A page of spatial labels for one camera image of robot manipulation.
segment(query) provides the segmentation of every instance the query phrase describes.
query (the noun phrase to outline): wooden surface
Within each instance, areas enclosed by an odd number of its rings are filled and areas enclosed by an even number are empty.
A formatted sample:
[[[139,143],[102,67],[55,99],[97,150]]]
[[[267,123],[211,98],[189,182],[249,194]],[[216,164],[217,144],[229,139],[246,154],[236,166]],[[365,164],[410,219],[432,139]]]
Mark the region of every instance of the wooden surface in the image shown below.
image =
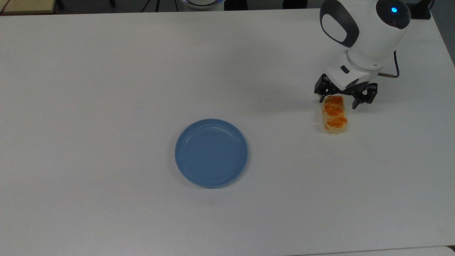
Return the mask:
[[[3,14],[39,14],[54,12],[55,0],[10,0]]]
[[[348,129],[314,85],[345,48],[319,10],[0,17],[3,255],[284,256],[455,244],[455,69],[412,20],[399,78]],[[393,56],[386,73],[394,73]],[[248,143],[203,189],[179,134],[219,118]]]

